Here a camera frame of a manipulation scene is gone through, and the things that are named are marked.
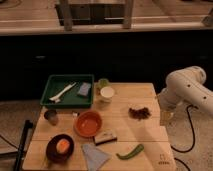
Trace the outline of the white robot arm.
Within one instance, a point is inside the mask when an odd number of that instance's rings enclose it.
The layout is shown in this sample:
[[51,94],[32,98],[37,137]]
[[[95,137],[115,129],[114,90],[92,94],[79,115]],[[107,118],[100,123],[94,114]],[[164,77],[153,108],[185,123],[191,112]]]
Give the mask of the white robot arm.
[[166,87],[157,95],[160,125],[173,117],[175,108],[186,101],[213,116],[213,91],[204,86],[206,72],[199,66],[175,70],[166,77]]

